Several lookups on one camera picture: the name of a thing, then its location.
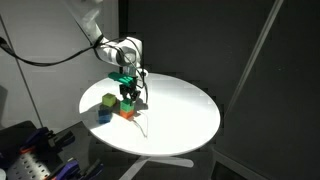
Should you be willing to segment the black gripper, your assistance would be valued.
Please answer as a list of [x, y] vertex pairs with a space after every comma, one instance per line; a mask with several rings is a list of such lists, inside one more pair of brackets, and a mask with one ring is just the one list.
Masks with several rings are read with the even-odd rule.
[[140, 96], [140, 91], [137, 89], [137, 78], [133, 77], [136, 84], [134, 86], [126, 86], [121, 83], [120, 85], [120, 94], [122, 99], [127, 99], [127, 96], [130, 96], [132, 101], [136, 101]]

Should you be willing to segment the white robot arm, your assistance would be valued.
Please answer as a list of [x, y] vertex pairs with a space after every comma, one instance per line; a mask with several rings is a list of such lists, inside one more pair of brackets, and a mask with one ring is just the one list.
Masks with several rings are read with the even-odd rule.
[[120, 83], [120, 94], [133, 102], [140, 96], [138, 79], [142, 78], [142, 41], [133, 37], [108, 38], [98, 25], [104, 0], [62, 0], [80, 30], [93, 46], [96, 57], [103, 62], [121, 67], [122, 72], [111, 72], [108, 77]]

